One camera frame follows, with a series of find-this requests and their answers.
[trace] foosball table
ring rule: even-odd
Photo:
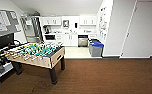
[[[61,43],[27,43],[5,51],[2,55],[12,62],[17,74],[22,72],[18,63],[48,68],[51,82],[56,84],[55,66],[61,60],[61,70],[65,69],[64,54],[65,48],[61,46]]]

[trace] gray trash bin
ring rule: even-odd
[[[93,42],[89,44],[89,53],[92,57],[101,57],[104,45],[100,42]]]

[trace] wooden foosball table frame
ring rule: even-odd
[[[65,61],[64,61],[65,48],[63,46],[58,48],[58,51],[56,51],[54,54],[52,54],[49,57],[36,56],[30,54],[22,55],[21,53],[17,53],[14,51],[17,48],[18,47],[5,51],[4,55],[9,61],[12,62],[12,65],[18,75],[22,73],[20,63],[30,64],[34,66],[48,68],[51,77],[51,83],[52,84],[57,83],[55,66],[59,61],[61,61],[61,70],[65,69]]]

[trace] cabinet door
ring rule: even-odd
[[[70,35],[69,34],[64,35],[64,46],[70,46]]]
[[[86,17],[80,17],[80,25],[86,25]]]
[[[71,36],[71,46],[78,46],[78,35],[70,35]]]
[[[89,39],[96,39],[96,38],[97,38],[97,35],[96,35],[96,34],[89,34],[89,35],[88,35],[88,38],[89,38]]]
[[[43,22],[43,25],[49,25],[49,18],[48,17],[42,17],[41,18],[42,20],[42,22]]]
[[[80,17],[80,25],[96,25],[96,16]]]
[[[137,2],[121,58],[149,58],[152,51],[152,2]]]
[[[60,34],[55,35],[55,37],[56,37],[56,42],[61,42],[61,43],[64,44],[64,37],[63,37],[63,36],[64,36],[64,35],[60,35]]]
[[[60,17],[49,17],[49,25],[61,25]]]
[[[61,18],[60,17],[55,18],[55,25],[61,25]]]
[[[87,17],[87,25],[96,25],[96,17]]]

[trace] refrigerator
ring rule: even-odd
[[[39,17],[21,17],[21,22],[27,42],[43,42]]]

